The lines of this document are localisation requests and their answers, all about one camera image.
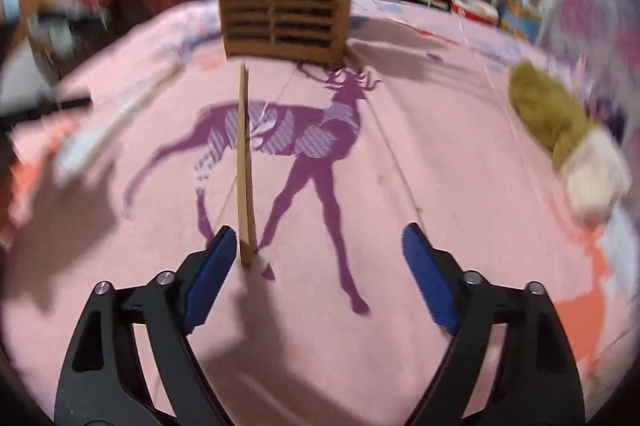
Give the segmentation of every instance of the bed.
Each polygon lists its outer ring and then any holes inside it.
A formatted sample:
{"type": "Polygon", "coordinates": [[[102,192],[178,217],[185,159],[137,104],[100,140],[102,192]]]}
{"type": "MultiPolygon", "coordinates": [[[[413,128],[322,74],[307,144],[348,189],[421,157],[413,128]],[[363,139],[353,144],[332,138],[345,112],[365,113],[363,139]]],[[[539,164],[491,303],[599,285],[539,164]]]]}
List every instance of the bed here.
{"type": "MultiPolygon", "coordinates": [[[[543,52],[447,13],[353,0],[350,60],[337,72],[227,60],[216,0],[138,26],[77,69],[89,116],[15,133],[22,165],[5,273],[4,342],[52,414],[86,298],[103,279],[146,283],[237,226],[240,64],[250,69],[255,220],[264,260],[234,266],[190,336],[238,425],[404,424],[449,343],[401,254],[418,222],[435,247],[492,283],[541,281],[572,345],[588,415],[636,356],[638,237],[622,207],[597,233],[575,228],[546,153],[512,110],[510,67],[531,60],[578,96],[588,83],[543,52]],[[60,189],[64,135],[98,133],[167,71],[153,99],[81,181],[60,189]]],[[[491,389],[495,327],[467,409],[491,389]]],[[[170,405],[137,330],[155,405],[170,405]]]]}

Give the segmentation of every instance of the yellow-green cloth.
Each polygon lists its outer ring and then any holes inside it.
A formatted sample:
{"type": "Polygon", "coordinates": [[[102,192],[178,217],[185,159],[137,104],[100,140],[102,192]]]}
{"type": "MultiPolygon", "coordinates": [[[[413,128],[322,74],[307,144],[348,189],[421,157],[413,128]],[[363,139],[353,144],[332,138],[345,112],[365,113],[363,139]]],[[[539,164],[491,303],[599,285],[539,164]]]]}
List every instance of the yellow-green cloth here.
{"type": "Polygon", "coordinates": [[[562,83],[529,62],[511,71],[509,99],[529,131],[551,152],[556,170],[595,126],[562,83]]]}

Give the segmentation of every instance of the metal screw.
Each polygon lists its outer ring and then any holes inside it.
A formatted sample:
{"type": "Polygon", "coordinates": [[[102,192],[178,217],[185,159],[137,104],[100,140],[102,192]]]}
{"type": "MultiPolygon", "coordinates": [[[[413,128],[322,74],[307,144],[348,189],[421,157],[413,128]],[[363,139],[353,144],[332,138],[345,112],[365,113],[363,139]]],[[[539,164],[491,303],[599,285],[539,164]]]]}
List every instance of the metal screw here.
{"type": "Polygon", "coordinates": [[[545,286],[542,285],[539,281],[532,281],[527,285],[527,289],[529,289],[533,294],[545,294],[545,286]]]}
{"type": "Polygon", "coordinates": [[[169,285],[174,280],[175,280],[175,273],[172,273],[171,271],[163,271],[156,277],[156,281],[160,285],[169,285]]]}
{"type": "Polygon", "coordinates": [[[104,294],[111,288],[111,284],[108,281],[101,281],[94,287],[95,294],[104,294]]]}
{"type": "Polygon", "coordinates": [[[482,283],[482,275],[477,271],[467,271],[465,273],[465,281],[470,285],[480,285],[482,283]]]}

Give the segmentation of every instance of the stuffed toy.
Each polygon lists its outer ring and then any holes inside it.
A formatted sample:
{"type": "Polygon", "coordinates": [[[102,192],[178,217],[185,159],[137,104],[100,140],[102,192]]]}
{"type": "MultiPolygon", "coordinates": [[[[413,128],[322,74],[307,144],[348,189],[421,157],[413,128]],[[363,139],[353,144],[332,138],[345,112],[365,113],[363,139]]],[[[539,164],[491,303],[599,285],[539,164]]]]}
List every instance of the stuffed toy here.
{"type": "Polygon", "coordinates": [[[509,98],[520,119],[551,152],[569,210],[597,226],[631,187],[625,156],[609,129],[589,119],[564,85],[529,62],[513,68],[509,98]]]}

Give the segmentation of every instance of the blue gripper pad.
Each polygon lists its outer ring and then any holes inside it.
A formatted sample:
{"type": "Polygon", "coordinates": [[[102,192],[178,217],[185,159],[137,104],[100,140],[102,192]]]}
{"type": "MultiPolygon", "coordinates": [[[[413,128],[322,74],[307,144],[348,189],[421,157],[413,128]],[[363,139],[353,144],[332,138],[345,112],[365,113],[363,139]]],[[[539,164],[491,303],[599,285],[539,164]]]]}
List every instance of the blue gripper pad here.
{"type": "Polygon", "coordinates": [[[222,236],[216,236],[213,240],[214,249],[208,254],[185,293],[184,314],[180,326],[185,334],[191,334],[195,327],[207,320],[213,302],[218,297],[226,275],[236,259],[236,232],[225,227],[220,233],[222,236]]]}
{"type": "Polygon", "coordinates": [[[455,334],[459,319],[454,294],[431,257],[429,244],[424,242],[415,225],[408,225],[402,232],[402,254],[431,318],[449,334],[455,334]]]}

